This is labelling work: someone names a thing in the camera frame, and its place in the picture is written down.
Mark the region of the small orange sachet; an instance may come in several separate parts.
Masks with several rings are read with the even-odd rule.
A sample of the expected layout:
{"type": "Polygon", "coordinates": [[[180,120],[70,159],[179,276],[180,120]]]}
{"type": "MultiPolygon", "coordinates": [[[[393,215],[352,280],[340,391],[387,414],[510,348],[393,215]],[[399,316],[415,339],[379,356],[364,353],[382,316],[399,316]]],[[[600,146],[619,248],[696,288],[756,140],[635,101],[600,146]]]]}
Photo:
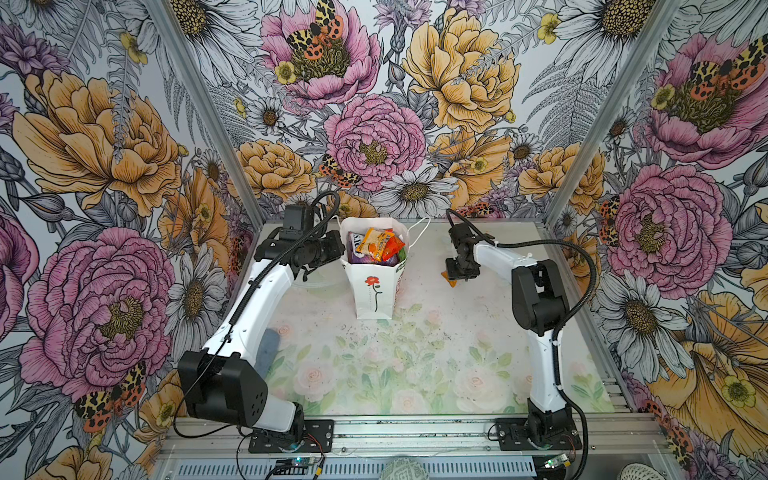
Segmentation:
{"type": "Polygon", "coordinates": [[[441,276],[448,282],[448,284],[451,286],[451,288],[455,288],[457,285],[457,281],[453,280],[449,277],[447,271],[441,272],[441,276]]]}

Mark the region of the small purple snack bag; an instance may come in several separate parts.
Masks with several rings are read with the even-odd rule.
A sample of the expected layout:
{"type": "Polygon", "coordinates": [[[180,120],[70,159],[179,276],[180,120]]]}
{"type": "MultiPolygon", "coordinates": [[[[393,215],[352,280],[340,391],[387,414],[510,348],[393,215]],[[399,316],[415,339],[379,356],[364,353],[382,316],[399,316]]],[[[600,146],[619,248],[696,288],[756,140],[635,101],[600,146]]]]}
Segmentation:
{"type": "Polygon", "coordinates": [[[400,262],[400,259],[397,254],[393,255],[388,260],[384,261],[384,260],[376,260],[374,257],[372,257],[369,254],[358,252],[357,248],[362,245],[363,240],[364,240],[363,234],[355,233],[355,232],[348,233],[346,253],[347,253],[347,261],[350,264],[371,264],[371,265],[393,267],[400,262]]]}

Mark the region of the orange snack packet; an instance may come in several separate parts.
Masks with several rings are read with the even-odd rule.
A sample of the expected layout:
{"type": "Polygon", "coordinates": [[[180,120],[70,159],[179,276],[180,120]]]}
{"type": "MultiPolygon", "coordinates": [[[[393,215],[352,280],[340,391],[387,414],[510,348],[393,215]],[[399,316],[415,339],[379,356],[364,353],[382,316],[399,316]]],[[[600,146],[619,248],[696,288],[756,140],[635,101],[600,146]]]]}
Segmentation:
{"type": "Polygon", "coordinates": [[[369,254],[376,260],[382,260],[382,250],[388,239],[393,235],[396,234],[392,229],[370,228],[365,233],[363,243],[357,248],[357,251],[369,254]]]}

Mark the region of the white paper bag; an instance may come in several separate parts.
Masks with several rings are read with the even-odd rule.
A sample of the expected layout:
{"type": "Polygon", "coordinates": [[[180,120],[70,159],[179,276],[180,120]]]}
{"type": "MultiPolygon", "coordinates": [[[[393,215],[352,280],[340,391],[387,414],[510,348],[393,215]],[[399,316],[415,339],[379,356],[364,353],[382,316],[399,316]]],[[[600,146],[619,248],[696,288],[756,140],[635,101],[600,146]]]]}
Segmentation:
{"type": "Polygon", "coordinates": [[[411,226],[406,226],[387,217],[349,217],[339,224],[342,239],[346,242],[345,247],[349,232],[365,235],[370,228],[376,228],[392,229],[407,248],[407,259],[393,267],[350,264],[347,261],[347,253],[342,257],[342,268],[353,291],[358,320],[391,320],[393,318],[396,296],[410,258],[410,250],[430,226],[431,221],[430,217],[425,217],[411,226]]]}

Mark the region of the small red sachet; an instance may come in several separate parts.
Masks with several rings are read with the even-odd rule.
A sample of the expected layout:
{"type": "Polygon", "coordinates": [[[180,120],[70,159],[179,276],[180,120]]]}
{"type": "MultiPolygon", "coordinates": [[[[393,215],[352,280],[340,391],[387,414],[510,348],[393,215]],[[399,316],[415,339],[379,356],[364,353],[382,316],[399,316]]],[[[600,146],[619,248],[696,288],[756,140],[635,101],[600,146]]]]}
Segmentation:
{"type": "Polygon", "coordinates": [[[391,236],[382,250],[381,259],[384,262],[389,261],[391,258],[396,257],[404,247],[405,243],[398,236],[391,236]]]}

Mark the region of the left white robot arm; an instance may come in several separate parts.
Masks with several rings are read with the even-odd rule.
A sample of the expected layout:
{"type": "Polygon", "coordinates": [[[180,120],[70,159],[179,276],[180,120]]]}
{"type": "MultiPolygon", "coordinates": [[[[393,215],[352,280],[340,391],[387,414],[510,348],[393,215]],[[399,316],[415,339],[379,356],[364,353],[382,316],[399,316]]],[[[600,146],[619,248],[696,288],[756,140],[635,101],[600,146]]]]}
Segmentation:
{"type": "Polygon", "coordinates": [[[288,444],[304,437],[300,405],[270,394],[258,372],[264,334],[297,277],[341,259],[341,234],[328,227],[341,198],[334,191],[287,207],[283,223],[254,251],[222,325],[198,350],[183,353],[177,373],[188,416],[264,431],[288,444]]]}

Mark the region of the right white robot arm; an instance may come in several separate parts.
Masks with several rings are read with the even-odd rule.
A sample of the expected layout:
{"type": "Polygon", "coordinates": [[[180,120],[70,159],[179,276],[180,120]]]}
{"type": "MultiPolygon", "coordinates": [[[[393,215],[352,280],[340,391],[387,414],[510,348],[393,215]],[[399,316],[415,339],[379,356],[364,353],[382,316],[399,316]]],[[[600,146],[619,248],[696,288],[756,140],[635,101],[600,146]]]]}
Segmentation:
{"type": "Polygon", "coordinates": [[[483,233],[457,211],[448,209],[449,236],[456,256],[446,260],[451,281],[477,278],[484,268],[491,269],[511,286],[513,319],[526,332],[532,386],[527,400],[528,414],[519,427],[502,419],[495,422],[500,439],[529,442],[533,447],[577,450],[587,440],[586,422],[580,407],[567,398],[562,382],[561,346],[566,324],[587,303],[595,291],[597,271],[591,255],[582,247],[563,240],[531,240],[503,243],[483,233]],[[587,262],[587,292],[571,307],[557,263],[538,260],[523,250],[535,246],[567,247],[587,262]]]}

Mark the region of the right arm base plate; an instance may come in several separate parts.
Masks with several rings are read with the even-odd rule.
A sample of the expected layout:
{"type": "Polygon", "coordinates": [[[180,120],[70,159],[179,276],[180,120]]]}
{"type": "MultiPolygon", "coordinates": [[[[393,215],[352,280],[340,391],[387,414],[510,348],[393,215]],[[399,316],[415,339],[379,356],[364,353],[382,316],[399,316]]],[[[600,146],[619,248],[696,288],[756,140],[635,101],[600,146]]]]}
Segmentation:
{"type": "Polygon", "coordinates": [[[502,451],[579,451],[583,446],[576,423],[568,420],[555,426],[530,426],[528,418],[497,418],[492,431],[502,451]]]}

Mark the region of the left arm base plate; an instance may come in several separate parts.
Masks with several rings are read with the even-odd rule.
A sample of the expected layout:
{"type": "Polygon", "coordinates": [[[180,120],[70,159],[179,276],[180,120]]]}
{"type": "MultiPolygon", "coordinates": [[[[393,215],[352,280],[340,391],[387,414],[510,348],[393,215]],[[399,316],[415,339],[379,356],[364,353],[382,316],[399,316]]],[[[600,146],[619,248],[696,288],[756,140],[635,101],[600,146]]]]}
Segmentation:
{"type": "Polygon", "coordinates": [[[335,422],[327,419],[302,420],[287,432],[256,429],[251,436],[251,454],[329,453],[334,441],[335,422]]]}

